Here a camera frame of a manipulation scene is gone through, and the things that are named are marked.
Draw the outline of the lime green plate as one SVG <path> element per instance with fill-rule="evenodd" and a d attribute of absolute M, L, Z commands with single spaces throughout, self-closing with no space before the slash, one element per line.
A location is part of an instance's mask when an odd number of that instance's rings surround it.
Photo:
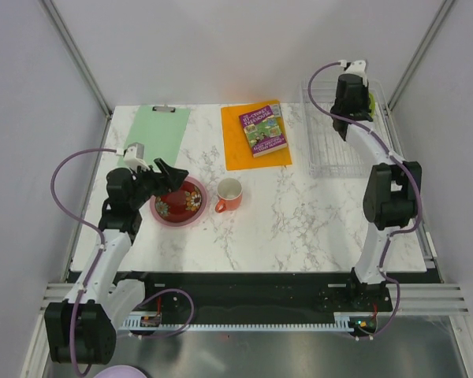
<path fill-rule="evenodd" d="M 374 118 L 375 111 L 376 111 L 376 101 L 371 91 L 368 94 L 369 94 L 369 99 L 370 99 L 370 116 L 371 118 Z"/>

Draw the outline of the red floral plate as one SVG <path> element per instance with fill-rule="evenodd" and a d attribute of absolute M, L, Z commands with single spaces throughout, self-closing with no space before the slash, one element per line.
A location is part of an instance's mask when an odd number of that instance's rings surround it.
<path fill-rule="evenodd" d="M 184 181 L 178 191 L 155 198 L 155 212 L 164 221 L 182 223 L 193 218 L 201 209 L 203 195 L 198 186 Z"/>

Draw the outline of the pink plate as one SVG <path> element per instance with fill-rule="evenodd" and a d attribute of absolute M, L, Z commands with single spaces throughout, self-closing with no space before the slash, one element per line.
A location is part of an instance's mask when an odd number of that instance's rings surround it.
<path fill-rule="evenodd" d="M 187 220 L 185 222 L 178 223 L 178 224 L 170 223 L 170 222 L 167 222 L 167 221 L 163 220 L 162 218 L 160 218 L 159 215 L 155 212 L 154 202 L 155 202 L 155 198 L 159 197 L 159 196 L 153 196 L 150 200 L 149 207 L 150 207 L 151 214 L 152 214 L 153 218 L 156 219 L 156 221 L 159 222 L 160 224 L 163 224 L 165 226 L 172 227 L 172 228 L 184 227 L 184 226 L 187 226 L 187 225 L 197 221 L 203 215 L 203 212 L 207 207 L 207 200 L 208 200 L 208 194 L 207 194 L 207 191 L 206 191 L 205 187 L 198 180 L 196 180 L 195 178 L 193 178 L 191 176 L 186 178 L 185 181 L 189 181 L 189 182 L 192 182 L 192 183 L 196 184 L 198 186 L 198 188 L 201 190 L 202 195 L 203 195 L 203 204 L 202 204 L 202 207 L 201 207 L 200 211 L 193 218 L 191 218 L 190 220 Z"/>

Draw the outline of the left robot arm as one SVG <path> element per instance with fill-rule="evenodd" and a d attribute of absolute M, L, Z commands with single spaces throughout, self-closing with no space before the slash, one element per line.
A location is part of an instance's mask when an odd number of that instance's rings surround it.
<path fill-rule="evenodd" d="M 140 280 L 114 280 L 140 230 L 140 210 L 151 198 L 180 190 L 188 171 L 155 159 L 155 171 L 130 163 L 106 175 L 98 240 L 69 293 L 44 313 L 50 358 L 74 366 L 104 365 L 114 354 L 117 330 L 136 308 L 150 309 L 157 291 Z"/>

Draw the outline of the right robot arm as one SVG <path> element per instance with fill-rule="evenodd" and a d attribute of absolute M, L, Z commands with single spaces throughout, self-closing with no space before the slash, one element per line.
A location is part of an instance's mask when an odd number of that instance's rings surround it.
<path fill-rule="evenodd" d="M 371 167 L 363 196 L 367 237 L 345 290 L 347 304 L 361 310 L 385 286 L 385 260 L 392 238 L 405 233 L 410 220 L 421 214 L 422 168 L 395 154 L 374 130 L 368 84 L 361 76 L 343 73 L 338 77 L 330 112 L 334 130 Z"/>

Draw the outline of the green clipboard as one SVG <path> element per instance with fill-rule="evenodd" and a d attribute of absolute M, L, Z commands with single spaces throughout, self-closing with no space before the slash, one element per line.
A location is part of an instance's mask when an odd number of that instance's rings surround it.
<path fill-rule="evenodd" d="M 133 143 L 144 145 L 143 159 L 151 165 L 161 158 L 174 166 L 188 124 L 190 109 L 175 107 L 173 112 L 162 110 L 163 106 L 140 106 L 124 148 Z"/>

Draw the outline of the orange ceramic mug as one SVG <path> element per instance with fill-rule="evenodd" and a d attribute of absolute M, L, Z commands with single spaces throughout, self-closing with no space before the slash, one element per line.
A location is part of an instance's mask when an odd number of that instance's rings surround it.
<path fill-rule="evenodd" d="M 214 208 L 216 213 L 236 210 L 243 198 L 243 188 L 239 180 L 223 179 L 217 187 L 218 202 Z"/>

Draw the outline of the orange cutting mat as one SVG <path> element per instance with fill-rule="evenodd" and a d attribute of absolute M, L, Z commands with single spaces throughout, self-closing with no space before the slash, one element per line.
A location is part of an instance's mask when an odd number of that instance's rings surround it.
<path fill-rule="evenodd" d="M 223 106 L 221 108 L 225 167 L 228 171 L 260 169 L 292 164 L 291 154 L 288 147 L 276 152 L 265 154 L 261 157 L 253 157 L 251 153 L 251 147 L 247 142 L 244 130 L 239 121 L 239 115 L 261 109 L 266 105 L 276 107 L 278 114 L 277 122 L 284 137 L 287 137 L 285 132 L 285 123 L 281 115 L 280 102 L 277 99 L 247 105 Z"/>

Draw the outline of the purple treehouse book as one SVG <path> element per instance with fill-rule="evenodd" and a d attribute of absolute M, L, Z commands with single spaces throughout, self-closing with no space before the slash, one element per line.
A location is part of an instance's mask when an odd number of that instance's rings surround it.
<path fill-rule="evenodd" d="M 288 143 L 279 124 L 278 104 L 239 115 L 239 121 L 254 158 L 285 149 Z"/>

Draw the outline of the lilac round object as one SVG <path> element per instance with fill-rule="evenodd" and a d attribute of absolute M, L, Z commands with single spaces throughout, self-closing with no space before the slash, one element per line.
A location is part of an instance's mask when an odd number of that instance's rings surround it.
<path fill-rule="evenodd" d="M 98 372 L 95 378 L 147 378 L 147 376 L 131 365 L 115 365 Z"/>

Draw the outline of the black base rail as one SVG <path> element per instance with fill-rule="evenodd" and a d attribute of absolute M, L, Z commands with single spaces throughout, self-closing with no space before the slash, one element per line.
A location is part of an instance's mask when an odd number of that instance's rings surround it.
<path fill-rule="evenodd" d="M 137 279 L 147 296 L 163 294 L 143 310 L 159 309 L 162 324 L 196 325 L 327 324 L 335 313 L 389 313 L 389 292 L 349 292 L 347 273 L 118 272 L 113 282 Z"/>

